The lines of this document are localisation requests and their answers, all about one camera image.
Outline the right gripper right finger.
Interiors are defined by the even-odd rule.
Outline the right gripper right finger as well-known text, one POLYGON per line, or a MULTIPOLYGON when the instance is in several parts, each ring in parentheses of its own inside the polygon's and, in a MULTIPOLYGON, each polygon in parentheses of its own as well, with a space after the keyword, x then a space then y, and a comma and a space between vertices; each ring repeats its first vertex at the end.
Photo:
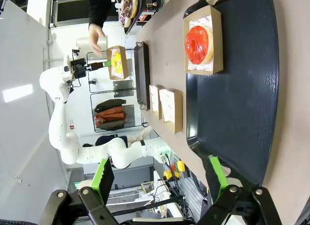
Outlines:
POLYGON ((247 225, 282 224, 267 188, 229 184, 218 157, 207 157, 204 167, 213 203, 197 224, 225 225, 232 215, 242 217, 247 225))

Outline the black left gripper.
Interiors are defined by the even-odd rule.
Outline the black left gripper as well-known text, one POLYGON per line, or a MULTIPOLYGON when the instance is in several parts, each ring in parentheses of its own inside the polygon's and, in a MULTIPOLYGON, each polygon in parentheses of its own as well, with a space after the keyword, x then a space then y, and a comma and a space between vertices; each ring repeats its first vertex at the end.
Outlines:
MULTIPOLYGON (((111 66, 111 61, 95 62, 95 63, 91 63, 91 70, 98 70, 100 68, 109 67, 109 66, 111 66)), ((80 78, 86 77, 86 71, 88 71, 89 66, 86 63, 85 58, 72 60, 71 67, 72 67, 74 79, 80 79, 80 78)))

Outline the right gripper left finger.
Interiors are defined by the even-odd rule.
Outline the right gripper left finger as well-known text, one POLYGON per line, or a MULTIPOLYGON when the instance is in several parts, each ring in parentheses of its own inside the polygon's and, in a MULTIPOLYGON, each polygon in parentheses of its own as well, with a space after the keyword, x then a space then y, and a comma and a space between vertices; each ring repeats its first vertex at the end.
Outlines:
POLYGON ((94 225, 117 225, 106 206, 114 181, 110 159, 102 160, 93 180, 94 185, 73 193, 55 190, 43 210, 40 224, 74 225, 79 218, 87 216, 94 225))

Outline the person's right hand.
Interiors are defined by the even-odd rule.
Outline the person's right hand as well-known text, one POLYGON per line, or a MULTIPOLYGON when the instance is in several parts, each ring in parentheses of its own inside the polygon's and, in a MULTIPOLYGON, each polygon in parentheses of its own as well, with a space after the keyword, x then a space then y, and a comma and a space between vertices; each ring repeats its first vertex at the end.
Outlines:
POLYGON ((98 56, 102 56, 102 50, 100 46, 98 45, 98 39, 99 37, 104 37, 104 36, 105 34, 100 26, 95 25, 95 24, 89 25, 90 47, 93 50, 93 52, 98 56))

